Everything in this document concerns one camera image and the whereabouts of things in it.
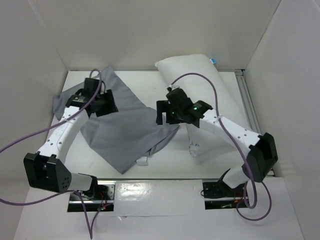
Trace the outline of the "white pillow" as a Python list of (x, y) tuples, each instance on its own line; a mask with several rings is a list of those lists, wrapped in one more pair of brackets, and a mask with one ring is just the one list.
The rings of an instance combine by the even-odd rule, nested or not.
[[(219, 113), (241, 127), (251, 130), (238, 90), (229, 90), (212, 61), (204, 54), (172, 56), (155, 63), (167, 84), (182, 77), (176, 85), (184, 90), (193, 101), (204, 101), (212, 107), (218, 106)], [(190, 155), (198, 164), (216, 162), (223, 155), (238, 151), (219, 136), (192, 124), (186, 126), (189, 137)]]

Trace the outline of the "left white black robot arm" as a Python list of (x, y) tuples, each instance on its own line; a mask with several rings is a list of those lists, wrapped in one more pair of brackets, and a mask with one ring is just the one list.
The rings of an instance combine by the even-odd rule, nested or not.
[(65, 166), (67, 153), (77, 134), (91, 115), (117, 112), (112, 90), (101, 91), (102, 81), (86, 78), (84, 86), (66, 101), (58, 126), (36, 153), (23, 159), (29, 186), (57, 194), (79, 191), (88, 200), (99, 193), (98, 179), (84, 173), (72, 173)]

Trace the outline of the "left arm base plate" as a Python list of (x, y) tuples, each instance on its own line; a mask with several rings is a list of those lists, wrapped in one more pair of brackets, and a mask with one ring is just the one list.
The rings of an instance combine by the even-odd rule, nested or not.
[[(98, 180), (98, 187), (95, 190), (93, 196), (87, 197), (81, 193), (82, 201), (85, 209), (89, 213), (93, 212), (113, 212), (114, 211), (114, 199), (116, 192), (115, 180)], [(75, 193), (71, 193), (67, 206), (68, 213), (80, 213), (84, 212), (81, 198)]]

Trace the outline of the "grey pillowcase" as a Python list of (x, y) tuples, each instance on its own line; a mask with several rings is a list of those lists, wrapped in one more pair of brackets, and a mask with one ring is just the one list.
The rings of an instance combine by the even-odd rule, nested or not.
[(118, 111), (99, 117), (92, 114), (80, 133), (90, 150), (125, 175), (137, 160), (161, 151), (180, 127), (158, 125), (156, 110), (146, 106), (111, 66), (103, 69), (101, 76), (112, 91)]

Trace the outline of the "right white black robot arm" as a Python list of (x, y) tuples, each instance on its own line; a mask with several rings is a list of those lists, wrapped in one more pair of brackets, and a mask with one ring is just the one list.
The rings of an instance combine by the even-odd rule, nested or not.
[(219, 179), (218, 190), (230, 196), (235, 189), (253, 179), (261, 183), (278, 161), (275, 139), (243, 128), (208, 103), (192, 100), (181, 88), (172, 89), (165, 100), (156, 102), (156, 123), (162, 125), (185, 123), (208, 131), (241, 151), (244, 164), (227, 170)]

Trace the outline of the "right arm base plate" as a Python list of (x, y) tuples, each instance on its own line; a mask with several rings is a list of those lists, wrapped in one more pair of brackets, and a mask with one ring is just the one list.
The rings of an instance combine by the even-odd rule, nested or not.
[(246, 208), (244, 203), (244, 186), (242, 183), (236, 188), (224, 186), (220, 180), (206, 180), (202, 182), (200, 195), (204, 198), (206, 210)]

